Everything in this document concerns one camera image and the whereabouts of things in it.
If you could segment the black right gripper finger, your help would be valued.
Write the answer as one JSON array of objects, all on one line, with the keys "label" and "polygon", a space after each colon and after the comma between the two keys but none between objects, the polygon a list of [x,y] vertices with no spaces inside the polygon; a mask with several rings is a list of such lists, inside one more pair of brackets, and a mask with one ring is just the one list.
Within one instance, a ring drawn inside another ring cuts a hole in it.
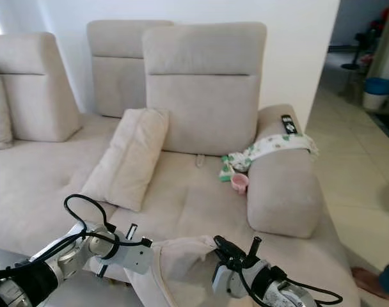
[{"label": "black right gripper finger", "polygon": [[243,249],[230,242],[221,235],[213,237],[215,245],[217,246],[218,255],[223,258],[243,258]]}]

